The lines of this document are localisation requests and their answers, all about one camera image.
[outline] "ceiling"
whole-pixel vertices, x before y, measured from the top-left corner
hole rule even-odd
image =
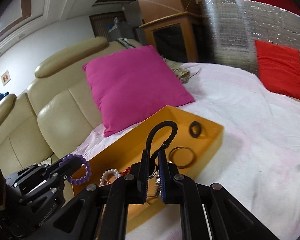
[[[0,56],[31,33],[73,17],[122,11],[135,0],[13,0],[0,18]]]

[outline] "framed picture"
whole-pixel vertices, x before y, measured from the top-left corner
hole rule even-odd
[[[3,75],[1,76],[1,81],[2,84],[5,85],[7,84],[9,81],[11,80],[10,75],[9,75],[9,71],[7,70],[5,73],[3,73]]]

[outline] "purple bead bracelet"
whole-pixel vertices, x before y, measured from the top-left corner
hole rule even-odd
[[[62,162],[59,163],[59,166],[61,166],[63,163],[66,163],[68,160],[70,160],[73,157],[80,158],[82,161],[82,164],[86,166],[86,176],[81,177],[80,179],[72,179],[72,177],[68,178],[67,181],[70,182],[72,185],[80,185],[81,183],[85,183],[90,179],[91,176],[91,168],[89,166],[89,162],[83,158],[82,155],[77,154],[68,154],[66,157],[63,157]]]

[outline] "white pearl bracelet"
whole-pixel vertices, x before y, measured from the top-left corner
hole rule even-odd
[[[102,175],[102,177],[100,179],[100,186],[103,186],[105,184],[106,180],[108,180],[108,177],[111,174],[114,175],[114,180],[116,180],[117,178],[120,178],[122,176],[117,169],[107,170],[107,171],[105,171],[105,173]]]

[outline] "magenta cushion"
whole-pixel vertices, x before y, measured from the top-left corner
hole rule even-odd
[[[95,58],[82,68],[101,111],[105,137],[144,121],[166,105],[194,102],[152,45]]]

